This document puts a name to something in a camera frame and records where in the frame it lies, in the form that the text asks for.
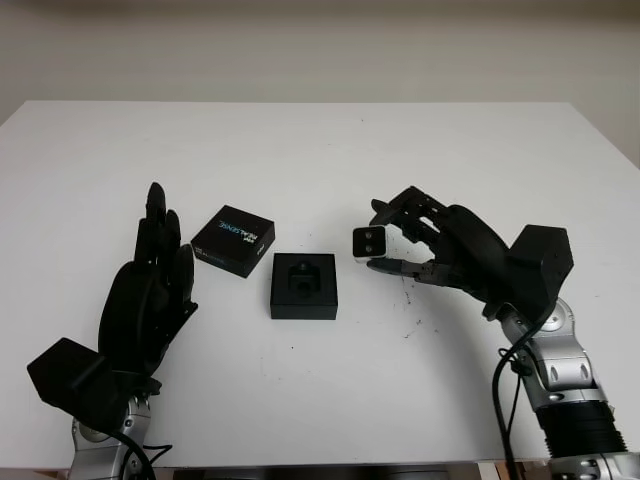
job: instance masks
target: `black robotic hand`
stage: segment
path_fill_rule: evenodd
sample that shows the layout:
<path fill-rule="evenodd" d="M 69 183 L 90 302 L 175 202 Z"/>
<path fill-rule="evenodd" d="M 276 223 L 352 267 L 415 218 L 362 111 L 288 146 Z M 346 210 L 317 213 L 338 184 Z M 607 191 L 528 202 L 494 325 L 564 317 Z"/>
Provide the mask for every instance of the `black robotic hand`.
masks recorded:
<path fill-rule="evenodd" d="M 368 259 L 367 266 L 379 272 L 461 289 L 486 304 L 489 320 L 512 310 L 531 322 L 546 318 L 573 267 L 563 228 L 527 225 L 509 248 L 467 208 L 446 207 L 413 186 L 389 203 L 372 200 L 371 206 L 376 215 L 370 226 L 353 232 L 356 259 Z M 434 258 L 422 264 L 387 258 L 388 224 L 411 242 L 424 242 Z"/>
<path fill-rule="evenodd" d="M 162 187 L 149 189 L 133 261 L 117 273 L 100 320 L 98 352 L 60 339 L 28 365 L 40 398 L 101 432 L 117 430 L 133 396 L 157 395 L 151 375 L 197 309 L 193 254 Z"/>

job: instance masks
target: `black square box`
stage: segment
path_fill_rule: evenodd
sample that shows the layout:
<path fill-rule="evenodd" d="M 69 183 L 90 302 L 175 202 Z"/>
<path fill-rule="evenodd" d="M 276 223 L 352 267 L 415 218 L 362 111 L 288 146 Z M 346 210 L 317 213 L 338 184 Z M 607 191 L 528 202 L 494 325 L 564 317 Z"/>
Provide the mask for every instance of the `black square box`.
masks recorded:
<path fill-rule="evenodd" d="M 330 253 L 276 253 L 271 277 L 271 318 L 335 320 L 336 261 Z"/>
<path fill-rule="evenodd" d="M 275 238 L 271 220 L 225 205 L 191 245 L 196 258 L 247 278 Z"/>

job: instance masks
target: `robotic hand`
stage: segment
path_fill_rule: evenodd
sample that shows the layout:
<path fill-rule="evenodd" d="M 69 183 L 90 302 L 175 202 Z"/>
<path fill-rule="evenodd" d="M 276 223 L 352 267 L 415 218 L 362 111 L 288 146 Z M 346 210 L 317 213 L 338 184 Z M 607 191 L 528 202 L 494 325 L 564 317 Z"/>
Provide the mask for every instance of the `robotic hand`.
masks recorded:
<path fill-rule="evenodd" d="M 178 216 L 157 183 L 146 210 L 134 259 L 107 297 L 98 352 L 62 338 L 27 367 L 40 398 L 74 417 L 69 480 L 155 479 L 142 450 L 149 396 L 161 387 L 151 376 L 198 305 L 191 247 L 180 246 Z"/>
<path fill-rule="evenodd" d="M 485 304 L 512 347 L 500 359 L 492 394 L 509 475 L 518 477 L 499 398 L 505 365 L 522 378 L 551 454 L 554 479 L 640 479 L 640 456 L 628 453 L 591 363 L 574 335 L 574 316 L 558 294 L 573 267 L 567 232 L 527 225 L 511 248 L 460 205 L 442 205 L 415 187 L 389 203 L 371 202 L 369 227 L 353 232 L 353 254 L 372 270 L 453 287 Z M 387 258 L 386 229 L 424 242 L 434 258 L 417 264 Z"/>

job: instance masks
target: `white table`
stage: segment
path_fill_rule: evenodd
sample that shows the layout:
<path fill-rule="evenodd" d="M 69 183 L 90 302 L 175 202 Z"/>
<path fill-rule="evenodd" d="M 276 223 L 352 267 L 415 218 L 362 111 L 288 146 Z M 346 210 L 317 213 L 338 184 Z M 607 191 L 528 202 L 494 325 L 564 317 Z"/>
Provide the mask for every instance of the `white table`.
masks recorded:
<path fill-rule="evenodd" d="M 25 366 L 61 336 L 96 348 L 154 180 L 186 240 L 225 203 L 276 222 L 248 279 L 196 263 L 200 309 L 155 375 L 147 441 L 175 445 L 162 464 L 502 456 L 498 323 L 465 294 L 351 258 L 370 199 L 409 184 L 468 206 L 507 243 L 526 223 L 568 228 L 563 298 L 640 447 L 640 172 L 570 106 L 28 102 L 0 128 L 0 466 L 70 465 L 71 418 L 40 401 Z M 337 321 L 269 318 L 273 252 L 335 253 Z M 518 457 L 546 456 L 524 395 L 513 443 Z"/>

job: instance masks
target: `black cable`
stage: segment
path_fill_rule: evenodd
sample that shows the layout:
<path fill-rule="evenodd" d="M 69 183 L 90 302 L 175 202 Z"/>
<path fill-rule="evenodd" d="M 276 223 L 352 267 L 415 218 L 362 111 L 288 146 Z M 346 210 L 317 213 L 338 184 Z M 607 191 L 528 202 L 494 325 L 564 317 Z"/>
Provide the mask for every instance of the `black cable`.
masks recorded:
<path fill-rule="evenodd" d="M 150 460 L 151 465 L 153 465 L 153 464 L 154 464 L 154 462 L 155 462 L 157 459 L 159 459 L 162 455 L 164 455 L 164 454 L 165 454 L 165 453 L 167 453 L 169 450 L 171 450 L 171 449 L 173 448 L 173 445 L 158 445 L 158 446 L 155 446 L 155 447 L 146 447 L 146 446 L 145 446 L 145 448 L 146 448 L 146 449 L 148 449 L 148 450 L 162 450 L 161 452 L 156 453 L 156 454 L 153 456 L 153 458 Z"/>
<path fill-rule="evenodd" d="M 502 375 L 502 371 L 504 367 L 509 363 L 511 358 L 520 350 L 523 349 L 525 344 L 531 340 L 538 331 L 542 328 L 546 321 L 546 318 L 543 317 L 541 320 L 538 320 L 533 324 L 529 330 L 526 331 L 522 337 L 514 343 L 509 350 L 500 358 L 498 361 L 498 365 L 496 365 L 496 369 L 493 372 L 493 379 L 491 380 L 491 396 L 493 397 L 493 408 L 496 412 L 496 417 L 498 420 L 498 429 L 500 430 L 500 437 L 502 438 L 502 447 L 504 448 L 504 456 L 507 463 L 507 472 L 509 473 L 509 477 L 511 480 L 518 480 L 520 477 L 518 475 L 518 469 L 516 468 L 516 462 L 513 456 L 513 450 L 511 449 L 511 441 L 509 440 L 509 433 L 507 431 L 507 426 L 504 423 L 504 415 L 502 414 L 502 405 L 500 404 L 500 375 Z"/>
<path fill-rule="evenodd" d="M 513 396 L 513 406 L 511 407 L 511 415 L 509 415 L 509 423 L 507 424 L 507 437 L 511 439 L 511 427 L 516 418 L 516 407 L 518 406 L 518 396 L 520 395 L 520 386 L 522 385 L 522 375 L 518 375 L 518 384 L 516 385 L 516 394 Z"/>
<path fill-rule="evenodd" d="M 144 450 L 142 450 L 142 448 L 140 448 L 140 446 L 130 436 L 125 435 L 124 433 L 121 433 L 121 432 L 111 432 L 109 436 L 115 438 L 120 443 L 126 445 L 127 447 L 129 447 L 130 451 L 133 451 L 133 453 L 136 454 L 136 456 L 140 460 L 140 463 L 142 463 L 142 473 L 147 480 L 156 480 L 156 474 L 153 471 L 153 467 L 151 466 L 149 457 L 147 457 L 147 454 L 144 453 Z"/>

